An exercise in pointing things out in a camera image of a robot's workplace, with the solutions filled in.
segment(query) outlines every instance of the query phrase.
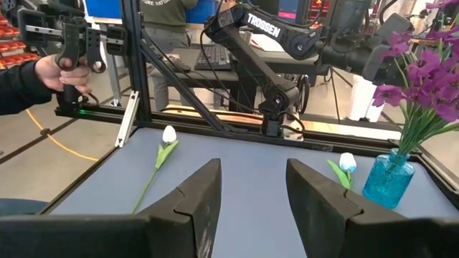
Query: gray floor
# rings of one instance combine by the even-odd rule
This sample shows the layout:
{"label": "gray floor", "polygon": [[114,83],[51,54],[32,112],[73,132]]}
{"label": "gray floor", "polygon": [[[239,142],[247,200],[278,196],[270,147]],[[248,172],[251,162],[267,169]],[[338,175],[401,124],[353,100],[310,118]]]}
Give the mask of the gray floor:
{"label": "gray floor", "polygon": [[[344,76],[351,81],[350,75]],[[101,100],[111,96],[106,74],[93,76],[91,82],[94,93]],[[335,83],[339,99],[339,111],[341,117],[344,118],[349,109],[351,88],[338,77],[335,77]],[[122,88],[129,86],[128,77],[121,80],[121,86]],[[170,98],[178,100],[177,92],[172,89],[170,91]],[[208,106],[212,106],[212,94],[206,94],[204,90],[200,90],[198,96]],[[177,101],[171,101],[171,103],[179,104]],[[45,128],[53,129],[69,120],[54,115],[53,110],[56,105],[56,102],[53,101],[46,105],[32,107],[30,111]],[[306,112],[315,115],[336,116],[331,84],[327,86],[318,85],[311,89]],[[402,122],[402,114],[397,109],[385,107],[384,112],[396,123]],[[78,153],[100,158],[113,147],[118,126],[78,120],[56,133],[54,137]],[[0,151],[4,152],[2,156],[15,151],[39,136],[39,129],[25,112],[0,117]],[[459,132],[437,136],[426,142],[424,147],[453,173],[459,175],[459,159],[457,158]],[[92,164],[92,161],[62,150],[49,139],[43,140],[0,165],[0,198],[50,201]]]}

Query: glass vase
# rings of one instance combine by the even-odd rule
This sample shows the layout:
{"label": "glass vase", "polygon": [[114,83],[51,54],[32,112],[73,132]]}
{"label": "glass vase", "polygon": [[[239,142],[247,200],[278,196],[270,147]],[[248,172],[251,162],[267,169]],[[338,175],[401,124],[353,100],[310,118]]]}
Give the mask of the glass vase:
{"label": "glass vase", "polygon": [[377,156],[363,195],[386,209],[397,207],[415,174],[415,169],[408,163],[409,157],[409,154],[399,155],[398,148],[393,148],[389,155]]}

